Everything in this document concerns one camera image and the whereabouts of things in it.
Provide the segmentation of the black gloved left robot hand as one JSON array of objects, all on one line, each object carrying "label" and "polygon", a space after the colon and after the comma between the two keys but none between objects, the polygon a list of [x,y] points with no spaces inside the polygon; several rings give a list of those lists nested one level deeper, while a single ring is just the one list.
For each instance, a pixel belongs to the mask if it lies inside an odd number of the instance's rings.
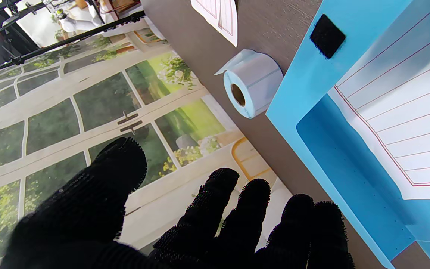
[{"label": "black gloved left robot hand", "polygon": [[15,226],[1,269],[353,269],[340,208],[293,195],[267,245],[256,249],[270,185],[254,179],[220,225],[239,174],[210,174],[149,255],[118,242],[126,201],[144,181],[140,145],[121,137]]}]

